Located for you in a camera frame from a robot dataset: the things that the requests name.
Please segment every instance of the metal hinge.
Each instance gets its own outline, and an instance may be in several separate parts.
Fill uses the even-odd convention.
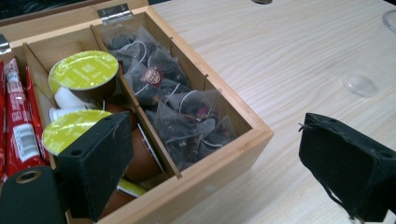
[[[9,46],[9,42],[2,34],[0,34],[0,55],[7,54],[9,52],[11,52],[11,47]]]
[[[99,9],[98,15],[104,25],[109,25],[118,21],[125,21],[134,16],[131,10],[129,10],[127,4]]]

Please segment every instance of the wooden table surface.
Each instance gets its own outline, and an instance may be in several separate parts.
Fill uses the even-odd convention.
[[[300,162],[298,123],[318,113],[396,149],[396,76],[372,98],[349,92],[341,79],[382,14],[396,7],[381,0],[153,7],[275,132],[250,171],[175,223],[351,223]],[[395,219],[389,212],[384,223]]]

